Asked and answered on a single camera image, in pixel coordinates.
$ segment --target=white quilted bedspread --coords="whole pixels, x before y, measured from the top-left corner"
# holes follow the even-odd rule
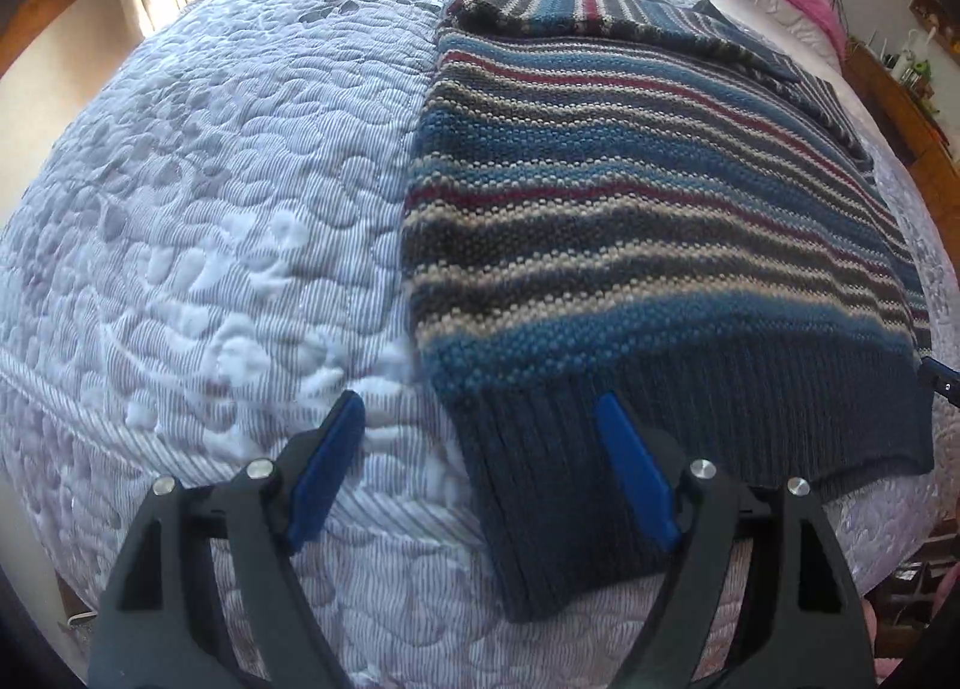
[[[508,624],[408,334],[398,231],[444,1],[198,0],[133,53],[0,238],[0,460],[59,572],[95,604],[153,478],[227,478],[352,388],[368,408],[362,452],[295,564],[354,681],[602,686],[659,580]],[[935,352],[957,365],[952,267],[904,168],[871,150]],[[925,535],[938,483],[955,495],[955,416],[939,399],[935,411],[939,475],[830,506],[861,588]],[[257,670],[229,555],[215,555]],[[733,631],[745,555],[707,665]]]

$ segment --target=blue stripe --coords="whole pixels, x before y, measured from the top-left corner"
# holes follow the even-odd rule
[[[864,192],[868,195],[880,201],[880,197],[875,190],[875,187],[871,182],[867,182],[863,174],[856,170],[856,168],[851,164],[850,158],[847,154],[841,151],[836,142],[829,137],[829,134],[822,131],[820,128],[816,127],[801,127],[797,122],[796,117],[784,119],[784,102],[776,98],[773,93],[766,93],[762,96],[757,96],[753,92],[747,92],[743,96],[737,96],[735,92],[729,92],[728,86],[725,81],[717,81],[717,79],[712,77],[704,76],[693,76],[689,73],[685,73],[685,69],[677,68],[674,69],[676,72],[673,76],[670,74],[662,73],[659,75],[659,82],[672,82],[674,85],[679,86],[683,89],[700,89],[707,94],[712,94],[710,97],[713,100],[725,101],[726,105],[738,107],[741,110],[747,110],[752,112],[754,115],[759,116],[761,120],[766,120],[771,123],[776,123],[778,120],[781,121],[778,123],[781,128],[784,128],[784,131],[787,131],[788,134],[793,134],[796,139],[805,141],[812,152],[820,154],[824,157],[825,160],[829,160],[832,163],[838,164],[841,168],[845,169],[845,174],[851,179],[851,182],[854,182],[858,187],[862,187]],[[592,69],[584,69],[584,76],[589,77],[594,73]],[[496,96],[501,99],[503,102],[510,103],[512,101],[526,102],[529,104],[537,104],[541,100],[542,92],[537,88],[519,88],[518,86],[510,86],[509,82],[505,82],[500,77],[493,78],[478,78],[472,73],[471,67],[457,67],[449,69],[446,77],[448,80],[457,81],[462,83],[466,88],[473,89],[474,91],[483,91]],[[722,96],[721,89],[728,91],[730,93],[727,96]],[[762,88],[756,88],[755,91],[761,91]],[[633,91],[632,89],[621,89],[621,91],[616,91],[615,89],[610,88],[607,92],[607,95],[602,101],[599,101],[597,98],[596,91],[588,91],[587,89],[578,89],[573,88],[573,86],[565,86],[564,88],[558,88],[559,96],[552,101],[553,104],[565,104],[565,105],[578,105],[578,104],[587,104],[587,105],[603,105],[603,104],[620,104],[625,106],[636,106],[638,96],[644,95],[641,91]],[[654,91],[649,93],[652,96],[656,96]],[[659,102],[658,109],[661,110],[661,107],[670,107],[671,115],[681,115],[682,113],[689,113],[694,119],[700,121],[703,120],[704,123],[709,124],[709,120],[713,117],[720,118],[722,115],[718,113],[714,115],[703,115],[699,107],[697,107],[692,101],[685,100],[685,98],[680,97],[679,101],[671,102]],[[727,125],[724,123],[717,124],[718,128],[726,129]],[[770,155],[777,155],[783,160],[787,160],[789,163],[796,162],[796,156],[794,151],[788,145],[779,144],[778,140],[771,140],[769,137],[764,136],[752,136],[747,134],[746,131],[743,131],[743,140],[749,142],[755,149],[762,152],[768,153]]]
[[[430,381],[447,400],[483,388],[500,391],[595,371],[631,355],[656,355],[686,344],[722,346],[725,340],[736,344],[790,334],[855,340],[915,357],[909,338],[891,334],[875,319],[750,291],[638,298],[608,312],[524,324],[485,338],[451,334],[423,352]]]
[[[654,187],[675,188],[680,191],[709,193],[719,197],[723,201],[733,203],[740,209],[754,212],[765,217],[780,220],[784,225],[799,230],[808,230],[808,232],[817,233],[822,236],[835,249],[855,254],[859,259],[875,264],[882,269],[888,269],[891,266],[896,270],[896,276],[899,277],[905,289],[911,294],[913,304],[925,307],[923,300],[923,288],[917,270],[913,266],[912,260],[901,259],[894,254],[885,241],[879,236],[871,239],[867,246],[853,241],[846,236],[841,235],[837,230],[827,228],[821,221],[810,216],[803,216],[795,212],[786,211],[786,209],[773,208],[766,203],[758,203],[757,198],[748,193],[739,192],[732,189],[718,179],[706,175],[680,175],[671,174],[664,176],[664,171],[656,166],[638,165],[627,167],[622,163],[613,163],[613,161],[603,161],[603,163],[594,164],[586,167],[551,167],[546,165],[527,166],[518,170],[486,170],[476,168],[457,168],[446,164],[443,160],[424,160],[416,164],[416,174],[419,177],[426,177],[430,174],[440,174],[450,179],[459,179],[462,181],[473,182],[474,188],[528,188],[528,187],[563,187],[565,179],[569,184],[584,184],[592,178],[600,177],[619,177],[622,179],[643,179],[644,182],[653,184]]]
[[[480,57],[492,59],[500,64],[512,65],[530,71],[544,71],[544,56],[538,55],[529,49],[517,50],[477,40],[471,35],[448,35],[440,44],[442,51],[460,50],[476,54]],[[770,120],[781,128],[793,134],[803,136],[815,151],[822,152],[834,163],[848,160],[840,146],[824,134],[820,127],[798,119],[797,112],[790,105],[784,110],[784,101],[773,91],[757,86],[755,83],[743,79],[743,86],[731,85],[731,79],[723,79],[723,75],[736,75],[731,69],[724,69],[720,65],[707,65],[702,62],[698,65],[690,64],[682,57],[664,54],[661,50],[650,50],[647,57],[637,57],[625,53],[614,53],[608,46],[597,45],[592,49],[584,41],[583,51],[557,52],[549,55],[550,67],[565,69],[568,73],[582,73],[589,77],[592,74],[629,74],[637,77],[650,77],[658,81],[666,81],[682,88],[692,89],[705,94],[724,106],[741,107],[743,110]],[[456,75],[448,72],[450,77]],[[864,188],[872,188],[872,184],[864,182],[860,172],[851,174]]]
[[[757,172],[739,161],[731,160],[719,152],[702,147],[683,134],[638,134],[619,126],[587,125],[579,128],[556,129],[536,125],[498,125],[468,120],[433,109],[421,117],[419,125],[419,155],[439,152],[462,158],[469,163],[507,163],[507,161],[552,161],[558,156],[564,160],[602,160],[609,155],[643,161],[661,167],[659,176],[672,182],[671,171],[698,173],[712,176],[726,185],[726,192],[736,190],[757,198],[769,211],[786,211],[790,214],[819,221],[829,229],[848,238],[867,250],[886,245],[872,226],[858,223],[843,212],[835,211],[827,203],[811,195],[809,191],[793,187],[786,182]],[[450,177],[463,176],[453,166],[443,166],[443,173]],[[624,164],[623,169],[635,174],[635,169]],[[525,174],[523,166],[505,170],[504,182],[520,179]],[[476,176],[476,169],[467,173]]]

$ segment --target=black clip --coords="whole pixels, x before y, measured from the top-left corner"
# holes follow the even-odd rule
[[[960,408],[960,372],[928,355],[920,362],[917,378],[920,379],[920,385],[932,388],[941,396],[947,397],[947,401],[954,408]]]
[[[745,486],[707,459],[685,457],[613,394],[601,398],[597,422],[640,529],[675,550],[611,689],[875,687],[860,599],[807,481]],[[737,537],[754,545],[731,652],[720,672],[694,682]]]
[[[157,478],[100,598],[89,685],[349,689],[289,558],[323,527],[364,425],[363,401],[346,391],[323,425],[292,438],[276,462],[257,459],[217,486],[185,489]],[[234,657],[211,538],[229,540],[271,683],[243,672]]]

